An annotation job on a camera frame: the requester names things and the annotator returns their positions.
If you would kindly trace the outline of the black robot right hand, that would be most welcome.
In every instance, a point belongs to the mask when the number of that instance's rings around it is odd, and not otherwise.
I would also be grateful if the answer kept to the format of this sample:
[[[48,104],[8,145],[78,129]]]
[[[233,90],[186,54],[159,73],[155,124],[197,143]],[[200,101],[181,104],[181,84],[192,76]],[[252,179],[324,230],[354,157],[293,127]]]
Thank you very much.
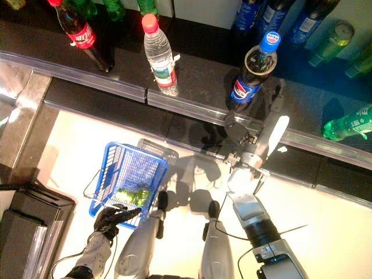
[[[253,131],[234,111],[229,111],[224,119],[224,129],[231,140],[241,148],[241,152],[229,154],[227,160],[246,168],[259,169],[275,150],[285,133],[289,116],[281,113],[284,104],[284,79],[279,80],[276,98],[270,106],[269,113],[263,123]]]

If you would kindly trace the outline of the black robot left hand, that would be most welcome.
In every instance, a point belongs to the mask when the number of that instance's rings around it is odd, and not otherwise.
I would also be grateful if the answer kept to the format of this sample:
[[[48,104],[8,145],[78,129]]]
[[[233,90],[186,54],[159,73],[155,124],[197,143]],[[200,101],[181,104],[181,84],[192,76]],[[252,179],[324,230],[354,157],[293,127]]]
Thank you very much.
[[[114,237],[119,233],[117,225],[128,221],[141,213],[141,208],[128,210],[122,204],[114,204],[104,208],[96,218],[94,231],[101,232],[112,244]]]

